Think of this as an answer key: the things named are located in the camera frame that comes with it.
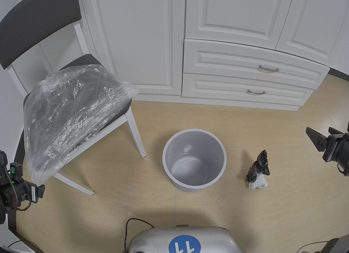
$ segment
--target chair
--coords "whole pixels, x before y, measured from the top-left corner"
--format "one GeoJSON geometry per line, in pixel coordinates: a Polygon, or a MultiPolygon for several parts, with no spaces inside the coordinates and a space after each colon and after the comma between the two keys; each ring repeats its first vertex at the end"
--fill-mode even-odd
{"type": "MultiPolygon", "coordinates": [[[[84,54],[62,69],[89,64],[101,65],[88,51],[79,23],[80,19],[81,12],[78,0],[22,0],[0,22],[0,64],[3,69],[8,70],[21,94],[25,97],[24,104],[29,93],[26,92],[17,77],[12,62],[59,29],[74,23],[76,36],[84,54]]],[[[129,102],[93,138],[79,146],[72,159],[125,122],[129,126],[140,155],[144,158],[146,151],[133,118],[131,102],[129,102]]],[[[57,172],[54,177],[86,194],[94,194],[92,189],[79,184],[61,171],[57,172]]]]}

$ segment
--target blue circle logo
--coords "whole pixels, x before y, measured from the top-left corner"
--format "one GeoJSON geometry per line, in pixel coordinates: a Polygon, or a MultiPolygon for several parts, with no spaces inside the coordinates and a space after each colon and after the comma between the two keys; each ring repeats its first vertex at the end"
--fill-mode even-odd
{"type": "Polygon", "coordinates": [[[169,253],[200,253],[201,244],[189,235],[182,235],[175,237],[169,245],[169,253]]]}

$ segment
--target gray trash can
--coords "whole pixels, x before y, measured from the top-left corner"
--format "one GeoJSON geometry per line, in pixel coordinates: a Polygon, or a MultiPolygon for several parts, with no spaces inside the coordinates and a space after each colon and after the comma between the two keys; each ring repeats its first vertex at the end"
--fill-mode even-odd
{"type": "Polygon", "coordinates": [[[176,133],[162,153],[165,172],[180,190],[194,192],[215,183],[226,166],[226,152],[221,141],[201,129],[176,133]]]}

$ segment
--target floor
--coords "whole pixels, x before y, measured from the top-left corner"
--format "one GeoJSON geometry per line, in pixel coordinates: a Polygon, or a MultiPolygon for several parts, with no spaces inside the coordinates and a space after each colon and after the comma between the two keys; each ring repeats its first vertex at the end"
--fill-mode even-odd
{"type": "MultiPolygon", "coordinates": [[[[124,124],[63,168],[96,193],[90,197],[51,178],[44,198],[18,212],[18,232],[52,253],[122,253],[130,217],[158,228],[221,226],[247,252],[258,253],[295,253],[348,234],[349,178],[325,163],[305,134],[307,126],[325,135],[329,126],[346,131],[348,93],[349,82],[328,75],[298,112],[134,101],[147,157],[140,157],[124,124]],[[162,167],[165,143],[187,128],[216,135],[228,158],[220,180],[196,193],[177,190],[162,167]],[[248,168],[264,149],[269,186],[249,190],[248,168]]],[[[128,241],[146,228],[130,222],[128,241]]]]}

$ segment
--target metal handle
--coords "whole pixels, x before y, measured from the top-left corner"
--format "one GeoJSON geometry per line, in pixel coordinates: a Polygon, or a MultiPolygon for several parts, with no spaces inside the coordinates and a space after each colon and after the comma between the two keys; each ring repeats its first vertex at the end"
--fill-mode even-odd
{"type": "Polygon", "coordinates": [[[255,94],[255,95],[264,95],[266,92],[263,91],[262,93],[259,93],[259,92],[253,92],[253,91],[251,91],[250,89],[248,89],[248,90],[247,90],[247,93],[255,94]]]}
{"type": "Polygon", "coordinates": [[[267,67],[263,67],[262,65],[259,65],[259,67],[265,71],[269,71],[269,72],[278,72],[279,68],[277,67],[276,69],[273,68],[267,68],[267,67]]]}

